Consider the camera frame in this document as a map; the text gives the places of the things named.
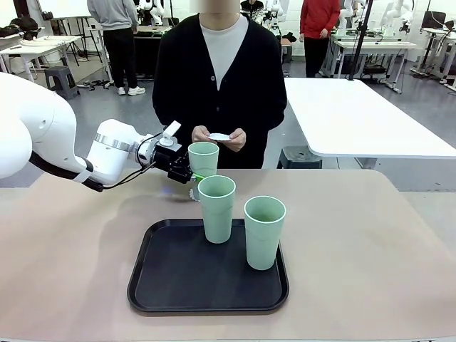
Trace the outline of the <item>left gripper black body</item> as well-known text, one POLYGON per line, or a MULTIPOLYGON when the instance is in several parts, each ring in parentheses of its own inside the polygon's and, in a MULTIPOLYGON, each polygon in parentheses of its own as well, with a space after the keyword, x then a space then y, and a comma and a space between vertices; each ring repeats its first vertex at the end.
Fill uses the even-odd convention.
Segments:
POLYGON ((177 166, 178 157, 185 153, 188 154, 181 144, 173 144, 172 146, 156 144, 152 153, 153 167, 166 172, 167 177, 171 180, 186 184, 190 181, 191 168, 190 166, 177 166))

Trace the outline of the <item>person's right hand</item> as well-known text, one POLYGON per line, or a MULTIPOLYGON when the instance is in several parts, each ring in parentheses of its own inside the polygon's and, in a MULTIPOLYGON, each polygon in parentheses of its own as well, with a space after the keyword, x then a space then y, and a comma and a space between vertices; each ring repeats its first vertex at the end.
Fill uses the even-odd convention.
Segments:
POLYGON ((209 142, 213 143, 214 141, 210 138, 210 133, 207 128, 203 125, 198 125, 193 128, 192 131, 192 142, 209 142))

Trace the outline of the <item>person's left hand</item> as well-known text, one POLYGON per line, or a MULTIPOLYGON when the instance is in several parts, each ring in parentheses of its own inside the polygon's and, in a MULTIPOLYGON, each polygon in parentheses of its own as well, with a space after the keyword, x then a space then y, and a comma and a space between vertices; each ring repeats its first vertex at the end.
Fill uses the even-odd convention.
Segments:
POLYGON ((239 152, 246 144, 247 134, 241 129, 237 128, 233 133, 230 134, 229 140, 225 145, 234 152, 239 152))

